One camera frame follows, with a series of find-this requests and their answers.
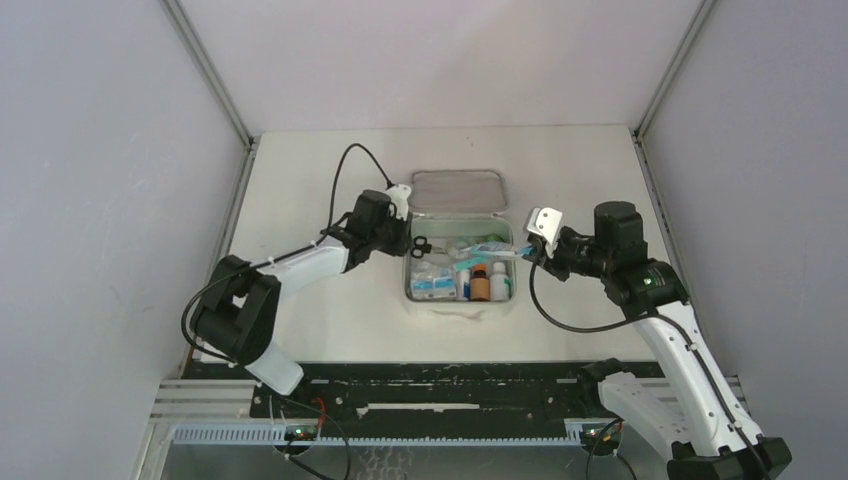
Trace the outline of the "white plastic bottle green label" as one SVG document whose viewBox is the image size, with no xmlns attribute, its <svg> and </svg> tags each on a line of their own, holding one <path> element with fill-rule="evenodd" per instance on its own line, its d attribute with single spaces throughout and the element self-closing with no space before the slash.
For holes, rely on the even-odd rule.
<svg viewBox="0 0 848 480">
<path fill-rule="evenodd" d="M 495 261 L 492 264 L 489 285 L 492 302 L 505 302 L 511 298 L 511 280 L 505 262 Z"/>
</svg>

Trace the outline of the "large blue white pouch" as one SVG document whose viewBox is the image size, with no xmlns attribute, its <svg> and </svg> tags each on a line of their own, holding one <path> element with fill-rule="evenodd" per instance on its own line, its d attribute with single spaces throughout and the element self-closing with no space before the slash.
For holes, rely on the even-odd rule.
<svg viewBox="0 0 848 480">
<path fill-rule="evenodd" d="M 511 261 L 531 256 L 535 252 L 532 245 L 513 245 L 504 242 L 483 242 L 459 251 L 459 257 L 453 264 L 456 270 L 470 269 L 478 264 L 494 261 Z"/>
</svg>

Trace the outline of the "black handled scissors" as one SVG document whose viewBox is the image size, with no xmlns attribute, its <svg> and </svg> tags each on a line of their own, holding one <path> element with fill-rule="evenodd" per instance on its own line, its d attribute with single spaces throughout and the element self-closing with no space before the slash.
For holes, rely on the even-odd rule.
<svg viewBox="0 0 848 480">
<path fill-rule="evenodd" d="M 423 259 L 430 254 L 443 254 L 444 249 L 434 246 L 427 237 L 419 235 L 412 239 L 410 248 L 410 257 L 414 259 Z"/>
</svg>

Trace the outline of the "brown bottle orange cap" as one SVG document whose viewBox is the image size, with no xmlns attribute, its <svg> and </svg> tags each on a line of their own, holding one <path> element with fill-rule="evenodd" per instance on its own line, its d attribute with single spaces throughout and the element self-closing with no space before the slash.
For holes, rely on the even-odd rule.
<svg viewBox="0 0 848 480">
<path fill-rule="evenodd" d="M 471 269 L 469 300 L 475 302 L 488 302 L 490 300 L 490 281 L 487 266 L 484 263 L 477 264 Z"/>
</svg>

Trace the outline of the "clear bag white gauze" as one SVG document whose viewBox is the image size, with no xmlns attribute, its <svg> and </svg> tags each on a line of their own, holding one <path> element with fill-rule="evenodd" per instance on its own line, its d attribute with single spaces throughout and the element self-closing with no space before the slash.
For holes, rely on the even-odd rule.
<svg viewBox="0 0 848 480">
<path fill-rule="evenodd" d="M 412 281 L 435 281 L 440 278 L 453 278 L 455 275 L 451 265 L 438 265 L 423 259 L 414 259 L 410 267 Z"/>
</svg>

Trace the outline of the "white medicine kit case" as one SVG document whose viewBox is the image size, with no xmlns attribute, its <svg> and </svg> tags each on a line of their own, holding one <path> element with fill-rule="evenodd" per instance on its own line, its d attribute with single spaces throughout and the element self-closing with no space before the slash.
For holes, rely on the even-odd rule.
<svg viewBox="0 0 848 480">
<path fill-rule="evenodd" d="M 425 236 L 443 254 L 426 255 L 423 260 L 451 265 L 459 251 L 482 243 L 491 233 L 509 236 L 513 228 L 503 214 L 509 208 L 508 189 L 504 177 L 490 169 L 423 170 L 410 178 L 412 194 L 409 207 L 412 215 L 411 234 Z M 506 263 L 511 280 L 511 298 L 505 302 L 475 302 L 452 300 L 415 301 L 410 297 L 410 267 L 414 258 L 408 254 L 403 264 L 403 298 L 407 311 L 418 318 L 490 320 L 510 312 L 515 298 L 515 262 Z"/>
</svg>

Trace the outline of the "white blue tube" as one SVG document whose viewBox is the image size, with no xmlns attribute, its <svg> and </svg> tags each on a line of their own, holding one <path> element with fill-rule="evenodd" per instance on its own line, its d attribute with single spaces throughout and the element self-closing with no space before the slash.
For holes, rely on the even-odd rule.
<svg viewBox="0 0 848 480">
<path fill-rule="evenodd" d="M 471 295 L 471 270 L 469 268 L 457 272 L 458 299 L 469 301 Z"/>
</svg>

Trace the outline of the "bag of blue packets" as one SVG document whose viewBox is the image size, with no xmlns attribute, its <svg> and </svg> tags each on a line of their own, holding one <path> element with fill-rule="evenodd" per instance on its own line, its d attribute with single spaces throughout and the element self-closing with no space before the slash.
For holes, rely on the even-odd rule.
<svg viewBox="0 0 848 480">
<path fill-rule="evenodd" d="M 452 277 L 438 277 L 410 281 L 410 297 L 415 301 L 452 300 L 458 289 Z"/>
</svg>

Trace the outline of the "small green medicine box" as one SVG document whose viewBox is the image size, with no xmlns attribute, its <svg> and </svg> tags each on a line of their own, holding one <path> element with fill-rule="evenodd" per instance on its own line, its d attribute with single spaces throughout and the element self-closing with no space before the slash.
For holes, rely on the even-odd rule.
<svg viewBox="0 0 848 480">
<path fill-rule="evenodd" d="M 494 243 L 507 243 L 507 244 L 511 244 L 511 243 L 512 243 L 512 240 L 510 239 L 510 237 L 509 237 L 509 236 L 503 236 L 503 235 L 500 235 L 500 234 L 497 234 L 497 233 L 491 233 L 491 234 L 488 234 L 488 235 L 483 236 L 483 237 L 481 238 L 481 242 L 482 242 L 482 243 L 490 243 L 490 242 L 494 242 Z"/>
</svg>

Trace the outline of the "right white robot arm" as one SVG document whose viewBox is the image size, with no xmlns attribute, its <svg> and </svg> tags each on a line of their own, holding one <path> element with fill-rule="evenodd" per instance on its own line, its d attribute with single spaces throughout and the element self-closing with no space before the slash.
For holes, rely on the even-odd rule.
<svg viewBox="0 0 848 480">
<path fill-rule="evenodd" d="M 585 366 L 579 406 L 607 412 L 630 425 L 665 462 L 671 479 L 775 479 L 792 461 L 785 440 L 766 436 L 734 395 L 698 325 L 690 296 L 667 262 L 649 257 L 643 218 L 634 204 L 607 201 L 593 211 L 594 232 L 562 225 L 560 211 L 533 208 L 525 230 L 533 248 L 529 292 L 537 312 L 574 334 L 600 334 L 632 326 L 653 352 L 678 402 L 673 411 L 645 392 L 622 362 Z M 623 320 L 575 326 L 555 319 L 536 293 L 536 273 L 560 281 L 571 275 L 601 282 Z"/>
</svg>

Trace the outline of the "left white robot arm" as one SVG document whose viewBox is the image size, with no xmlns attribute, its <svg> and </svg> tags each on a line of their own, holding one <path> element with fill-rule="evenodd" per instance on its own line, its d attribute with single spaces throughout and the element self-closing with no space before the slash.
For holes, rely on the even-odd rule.
<svg viewBox="0 0 848 480">
<path fill-rule="evenodd" d="M 302 367 L 274 338 L 280 302 L 326 278 L 347 273 L 374 252 L 403 257 L 411 248 L 412 188 L 394 184 L 365 190 L 352 211 L 293 252 L 252 264 L 235 255 L 218 262 L 208 284 L 190 301 L 183 325 L 227 363 L 244 368 L 274 392 L 274 404 L 290 417 L 311 407 Z"/>
</svg>

